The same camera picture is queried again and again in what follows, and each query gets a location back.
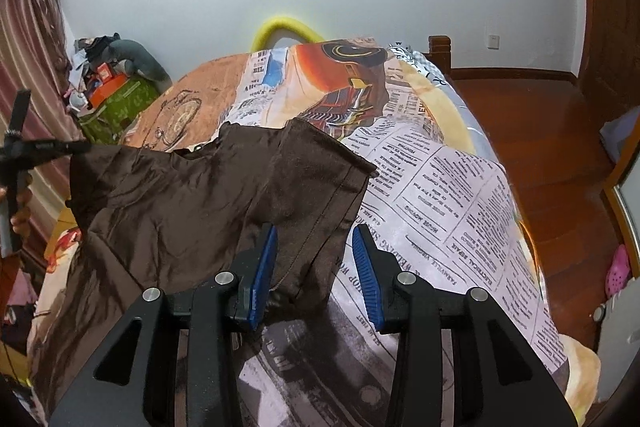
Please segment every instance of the green bag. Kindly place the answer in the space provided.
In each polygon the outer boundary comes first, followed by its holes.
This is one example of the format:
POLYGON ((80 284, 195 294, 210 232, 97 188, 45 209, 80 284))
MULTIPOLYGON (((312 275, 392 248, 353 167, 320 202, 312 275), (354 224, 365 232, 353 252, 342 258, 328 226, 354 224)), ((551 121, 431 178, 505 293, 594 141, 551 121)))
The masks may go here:
POLYGON ((95 112, 80 117, 80 128, 91 143, 117 144, 131 122, 158 96, 153 83, 133 75, 102 102, 95 112))

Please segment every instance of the wooden bed frame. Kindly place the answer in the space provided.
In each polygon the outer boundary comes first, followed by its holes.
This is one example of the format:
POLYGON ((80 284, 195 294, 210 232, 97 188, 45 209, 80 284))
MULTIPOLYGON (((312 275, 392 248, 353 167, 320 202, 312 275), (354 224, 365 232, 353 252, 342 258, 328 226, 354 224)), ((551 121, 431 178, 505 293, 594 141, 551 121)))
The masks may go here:
POLYGON ((433 62, 445 76, 451 75, 451 39, 446 35, 429 37, 429 51, 423 53, 427 60, 433 62))

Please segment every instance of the pink cloth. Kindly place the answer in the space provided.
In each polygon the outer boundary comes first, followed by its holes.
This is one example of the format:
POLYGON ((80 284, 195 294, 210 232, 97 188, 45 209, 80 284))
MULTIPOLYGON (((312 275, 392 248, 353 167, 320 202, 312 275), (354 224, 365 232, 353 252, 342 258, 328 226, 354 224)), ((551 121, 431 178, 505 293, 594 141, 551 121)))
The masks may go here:
POLYGON ((31 277, 22 270, 18 270, 14 289, 11 290, 7 306, 26 306, 34 304, 37 300, 38 295, 31 285, 31 277))
POLYGON ((611 268, 609 268, 607 272, 605 285, 607 299, 610 299, 613 295, 624 289, 629 277, 631 277, 629 256, 628 253, 626 253, 625 245, 620 245, 616 248, 616 253, 613 254, 613 263, 611 263, 611 268))

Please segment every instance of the brown satin fabric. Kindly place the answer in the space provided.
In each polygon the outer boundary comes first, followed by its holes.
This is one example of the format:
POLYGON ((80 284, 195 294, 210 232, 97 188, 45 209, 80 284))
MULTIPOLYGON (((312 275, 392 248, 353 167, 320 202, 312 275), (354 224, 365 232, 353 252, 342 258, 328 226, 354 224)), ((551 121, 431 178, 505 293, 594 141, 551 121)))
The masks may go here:
POLYGON ((224 124, 190 153, 98 146, 71 163, 83 242, 32 374, 47 416, 124 310, 227 268, 264 222, 278 230, 271 319, 319 309, 374 166, 303 120, 224 124))

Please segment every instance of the wooden floor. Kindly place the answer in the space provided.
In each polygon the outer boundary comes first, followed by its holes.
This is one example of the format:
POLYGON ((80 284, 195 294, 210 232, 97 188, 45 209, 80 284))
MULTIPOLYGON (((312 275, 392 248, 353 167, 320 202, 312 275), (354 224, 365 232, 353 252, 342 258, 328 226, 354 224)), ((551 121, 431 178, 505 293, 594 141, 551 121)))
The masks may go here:
POLYGON ((602 182, 612 170, 580 91, 560 80, 457 80, 516 192, 561 333, 594 347, 591 313, 618 236, 602 182))

